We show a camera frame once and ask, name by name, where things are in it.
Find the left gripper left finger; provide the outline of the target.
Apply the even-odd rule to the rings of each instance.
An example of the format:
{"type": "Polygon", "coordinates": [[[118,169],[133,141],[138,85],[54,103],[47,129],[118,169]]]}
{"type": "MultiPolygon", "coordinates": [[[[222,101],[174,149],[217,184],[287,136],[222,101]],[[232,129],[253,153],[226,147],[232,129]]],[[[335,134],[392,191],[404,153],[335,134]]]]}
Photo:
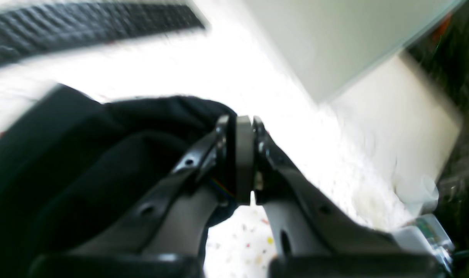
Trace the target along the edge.
{"type": "Polygon", "coordinates": [[[215,210],[237,203],[235,127],[234,117],[221,116],[125,215],[71,253],[196,255],[215,210]]]}

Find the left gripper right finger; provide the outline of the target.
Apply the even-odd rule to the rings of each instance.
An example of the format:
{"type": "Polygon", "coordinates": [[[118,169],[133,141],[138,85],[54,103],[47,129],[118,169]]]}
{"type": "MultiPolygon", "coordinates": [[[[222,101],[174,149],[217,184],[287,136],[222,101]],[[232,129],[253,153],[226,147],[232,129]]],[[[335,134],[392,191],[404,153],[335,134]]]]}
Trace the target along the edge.
{"type": "Polygon", "coordinates": [[[357,224],[303,175],[273,141],[261,118],[236,118],[236,199],[254,191],[277,250],[292,255],[398,254],[393,238],[357,224]]]}

